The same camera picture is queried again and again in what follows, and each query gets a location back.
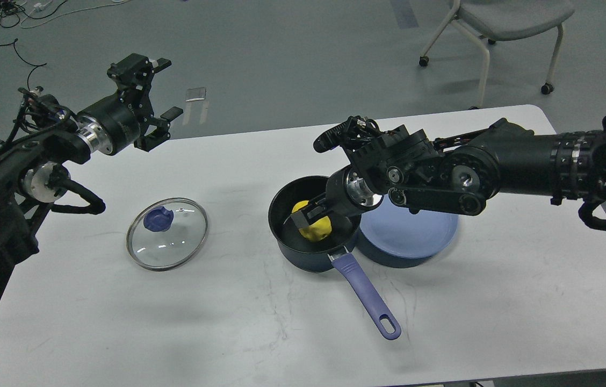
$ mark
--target chair leg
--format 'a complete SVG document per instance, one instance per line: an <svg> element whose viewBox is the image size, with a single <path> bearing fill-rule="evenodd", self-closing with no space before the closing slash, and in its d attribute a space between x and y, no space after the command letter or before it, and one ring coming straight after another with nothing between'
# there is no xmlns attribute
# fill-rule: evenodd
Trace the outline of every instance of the chair leg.
<svg viewBox="0 0 606 387"><path fill-rule="evenodd" d="M461 34L465 35L468 40L473 42L475 46L480 47L480 51L482 51L482 70L480 71L480 85L478 88L479 96L478 103L475 105L478 108L481 108L482 104L485 102L485 86L487 86L487 74L489 73L489 50L487 49L487 46L480 41L480 38L478 38L477 35L474 35L465 27L465 25L463 25L463 22L454 20L451 24L453 24L453 27L460 31Z"/></svg>
<svg viewBox="0 0 606 387"><path fill-rule="evenodd" d="M442 32L444 32L446 26L456 16L458 8L460 8L460 0L453 2L453 7L451 7L449 13L446 15L444 20L441 20L441 24L439 24L439 27L436 29L436 32L434 32L434 35L432 35L430 42L420 51L420 57L423 57L428 54L428 51L430 51L432 45L434 44L434 42L436 42L436 39L439 37L439 35L441 35Z"/></svg>
<svg viewBox="0 0 606 387"><path fill-rule="evenodd" d="M556 27L558 30L558 36L556 37L556 46L554 46L554 53L551 56L551 64L549 65L549 72L546 73L546 83L553 85L554 70L556 70L556 60L559 57L559 51L561 50L561 41L563 41L564 27L563 23Z"/></svg>

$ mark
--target yellow object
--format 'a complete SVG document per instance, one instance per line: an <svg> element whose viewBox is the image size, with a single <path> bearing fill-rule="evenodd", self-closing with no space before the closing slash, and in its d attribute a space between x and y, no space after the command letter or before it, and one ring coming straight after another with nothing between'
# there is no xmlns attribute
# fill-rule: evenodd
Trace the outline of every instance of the yellow object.
<svg viewBox="0 0 606 387"><path fill-rule="evenodd" d="M298 211L307 204L307 200L303 200L296 203L293 206L291 213ZM332 233L332 221L329 219L328 216L325 216L317 222L312 223L312 225L301 228L300 230L298 230L298 232L303 235L303 238L306 238L311 242L320 242L320 240L327 238Z"/></svg>

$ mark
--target blue lid knob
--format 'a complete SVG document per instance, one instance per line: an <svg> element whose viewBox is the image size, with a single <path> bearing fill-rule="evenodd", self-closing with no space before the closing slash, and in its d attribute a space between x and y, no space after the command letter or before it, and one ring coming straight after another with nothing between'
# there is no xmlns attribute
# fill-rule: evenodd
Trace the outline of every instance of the blue lid knob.
<svg viewBox="0 0 606 387"><path fill-rule="evenodd" d="M167 231L174 220L174 213L164 206L152 209L145 218L143 218L143 226L154 233Z"/></svg>

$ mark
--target saucepan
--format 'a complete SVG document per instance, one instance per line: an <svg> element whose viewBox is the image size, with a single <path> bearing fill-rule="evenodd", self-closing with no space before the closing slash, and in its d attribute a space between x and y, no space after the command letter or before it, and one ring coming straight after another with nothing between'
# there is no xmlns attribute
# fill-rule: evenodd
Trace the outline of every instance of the saucepan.
<svg viewBox="0 0 606 387"><path fill-rule="evenodd" d="M347 218L331 213L331 232L318 242L304 238L289 218L296 203L310 200L324 192L327 179L325 176L306 176L279 190L267 213L269 228L279 244L279 250L294 266L313 273L321 273L332 267L339 270L382 336L394 340L401 335L401 326L350 253L358 238L361 217Z"/></svg>

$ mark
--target gray floor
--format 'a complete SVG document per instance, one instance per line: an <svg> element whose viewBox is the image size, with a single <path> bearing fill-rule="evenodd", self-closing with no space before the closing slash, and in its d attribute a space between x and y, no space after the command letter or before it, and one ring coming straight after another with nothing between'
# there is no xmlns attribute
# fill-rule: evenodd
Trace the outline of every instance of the gray floor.
<svg viewBox="0 0 606 387"><path fill-rule="evenodd" d="M26 8L33 3L29 0ZM60 13L107 3L77 0ZM554 31L499 42L490 48L485 108L533 104L558 132L601 128L606 2L573 3L576 13L566 22L556 91L539 93ZM33 74L32 86L44 86L75 111L114 90L105 74L112 61L131 52L171 59L172 68L153 85L155 110L186 108L173 136L202 137L339 123L355 114L386 118L467 109L477 100L480 53L475 46L449 27L430 51L430 66L417 66L419 49L446 11L443 0L134 0L30 30L0 29L0 42L18 38L25 59L46 61L48 66ZM0 47L0 138L11 127L18 110L16 88L25 86L28 71L10 47ZM207 100L185 103L187 88L197 87L207 88ZM606 372L583 378L575 385L606 385ZM505 383L562 385L552 377Z"/></svg>

